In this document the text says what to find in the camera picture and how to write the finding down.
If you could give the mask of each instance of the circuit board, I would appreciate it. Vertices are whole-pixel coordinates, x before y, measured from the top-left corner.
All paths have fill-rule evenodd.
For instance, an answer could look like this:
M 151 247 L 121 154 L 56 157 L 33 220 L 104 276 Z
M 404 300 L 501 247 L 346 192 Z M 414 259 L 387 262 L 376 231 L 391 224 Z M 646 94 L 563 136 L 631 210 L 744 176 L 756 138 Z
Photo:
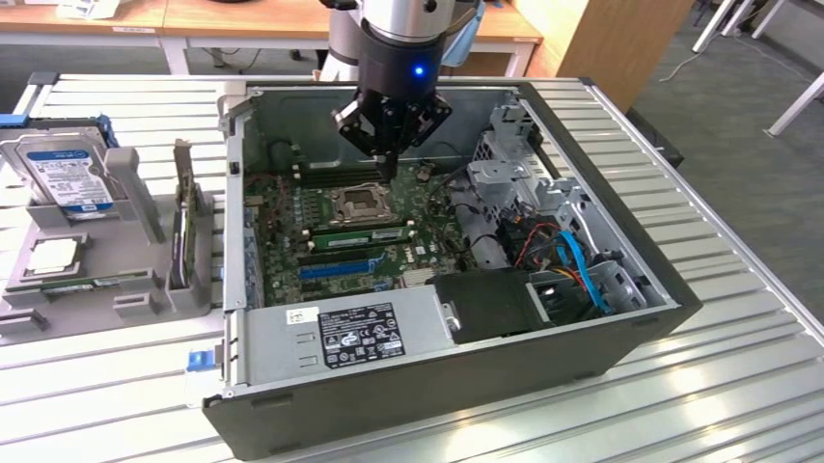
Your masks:
M 400 166 L 390 185 L 326 188 L 287 176 L 247 177 L 267 306 L 414 286 L 420 275 L 476 267 L 471 253 L 454 252 L 463 246 L 454 210 L 426 206 L 447 175 L 420 169 Z

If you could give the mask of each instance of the floor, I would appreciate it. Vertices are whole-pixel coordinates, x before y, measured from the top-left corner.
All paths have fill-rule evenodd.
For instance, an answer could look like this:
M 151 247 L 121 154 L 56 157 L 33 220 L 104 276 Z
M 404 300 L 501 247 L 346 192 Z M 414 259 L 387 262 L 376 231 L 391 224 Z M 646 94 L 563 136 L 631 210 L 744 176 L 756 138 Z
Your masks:
M 733 39 L 718 38 L 674 79 L 658 82 L 693 56 L 700 29 L 685 23 L 635 109 L 655 126 L 686 161 L 679 172 L 728 221 L 785 285 L 824 320 L 824 105 L 814 103 L 778 139 L 768 127 L 806 88 L 798 75 Z M 765 53 L 776 53 L 749 39 Z M 253 59 L 252 50 L 227 57 L 235 68 Z M 192 73 L 215 69 L 203 50 L 189 51 Z M 165 73 L 163 55 L 148 48 L 45 46 L 0 47 L 0 112 L 14 107 L 33 70 L 71 73 Z M 282 51 L 264 51 L 247 71 L 307 73 L 314 53 L 295 62 Z M 801 68 L 797 71 L 805 78 Z

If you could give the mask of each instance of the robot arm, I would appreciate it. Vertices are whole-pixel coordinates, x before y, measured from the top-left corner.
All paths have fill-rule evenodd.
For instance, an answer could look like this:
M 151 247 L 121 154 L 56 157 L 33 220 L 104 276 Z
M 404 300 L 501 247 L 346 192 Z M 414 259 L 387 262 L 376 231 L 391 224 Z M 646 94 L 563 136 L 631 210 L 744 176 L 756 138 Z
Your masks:
M 332 116 L 339 134 L 375 159 L 390 181 L 398 156 L 423 143 L 451 114 L 435 90 L 444 43 L 474 16 L 472 9 L 452 23 L 455 2 L 478 0 L 320 1 L 339 11 L 360 10 L 358 90 Z

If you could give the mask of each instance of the power supply label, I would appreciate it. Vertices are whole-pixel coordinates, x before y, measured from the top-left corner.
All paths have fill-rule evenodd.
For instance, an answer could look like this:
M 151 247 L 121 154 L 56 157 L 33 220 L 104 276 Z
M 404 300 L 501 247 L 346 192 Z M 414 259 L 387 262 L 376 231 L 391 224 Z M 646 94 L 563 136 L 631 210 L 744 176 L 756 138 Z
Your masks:
M 103 178 L 92 173 L 89 153 L 83 150 L 32 151 L 25 157 L 53 201 L 72 212 L 96 212 L 112 207 Z
M 406 355 L 391 304 L 375 304 L 318 315 L 323 362 L 350 367 Z

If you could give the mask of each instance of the ribbed aluminum surface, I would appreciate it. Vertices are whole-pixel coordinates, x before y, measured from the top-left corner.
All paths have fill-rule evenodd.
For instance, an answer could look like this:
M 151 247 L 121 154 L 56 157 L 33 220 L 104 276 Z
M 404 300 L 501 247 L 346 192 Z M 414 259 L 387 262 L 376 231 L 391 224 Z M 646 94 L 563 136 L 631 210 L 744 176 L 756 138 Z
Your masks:
M 626 120 L 598 102 L 597 92 L 570 79 L 535 81 L 535 86 L 704 308 L 599 378 L 269 461 L 821 459 L 817 322 L 654 150 L 635 143 Z M 155 194 L 171 193 L 175 185 L 169 143 L 192 140 L 200 185 L 219 193 L 225 157 L 215 129 L 220 88 L 213 80 L 64 75 L 40 115 L 81 116 L 103 109 L 121 143 L 140 150 L 140 175 Z M 13 183 L 9 172 L 0 173 L 0 181 Z M 24 201 L 16 189 L 0 193 L 0 262 L 21 240 L 25 217 L 13 206 Z M 221 229 L 221 214 L 215 221 Z M 221 259 L 213 260 L 217 268 Z M 0 279 L 8 274 L 4 265 Z M 219 297 L 219 283 L 213 294 Z M 0 348 L 0 461 L 232 461 L 201 413 L 184 404 L 185 354 L 216 341 L 220 331 L 215 312 L 195 320 Z M 547 355 L 546 364 L 535 367 L 562 361 Z

